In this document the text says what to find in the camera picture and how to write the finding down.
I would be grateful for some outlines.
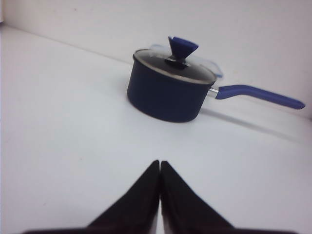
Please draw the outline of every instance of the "pot body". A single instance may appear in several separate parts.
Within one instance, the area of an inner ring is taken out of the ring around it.
[[[198,115],[212,85],[166,76],[134,57],[127,95],[136,108],[152,117],[170,122],[187,122]]]

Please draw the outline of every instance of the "white table surface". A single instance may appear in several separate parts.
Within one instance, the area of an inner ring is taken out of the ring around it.
[[[310,120],[234,97],[161,121],[129,103],[131,67],[1,27],[2,234],[86,226],[154,159],[236,227],[312,232]]]

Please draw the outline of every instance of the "white wall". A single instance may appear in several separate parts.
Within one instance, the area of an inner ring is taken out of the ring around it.
[[[135,49],[180,36],[220,65],[218,84],[292,96],[307,107],[281,109],[312,117],[310,0],[7,0],[4,22],[128,63]]]

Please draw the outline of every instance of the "blue handle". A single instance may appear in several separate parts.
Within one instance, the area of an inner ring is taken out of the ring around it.
[[[302,109],[305,104],[283,95],[271,93],[269,91],[258,89],[248,85],[230,85],[219,88],[219,92],[215,99],[225,99],[236,95],[250,95],[255,98],[263,99],[266,101],[274,102],[282,106],[288,106],[294,109]]]

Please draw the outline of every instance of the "blue knob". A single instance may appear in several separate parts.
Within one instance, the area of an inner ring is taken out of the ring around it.
[[[168,39],[172,55],[176,59],[185,59],[188,55],[190,55],[198,48],[198,45],[196,45],[195,43],[182,38],[168,37]]]

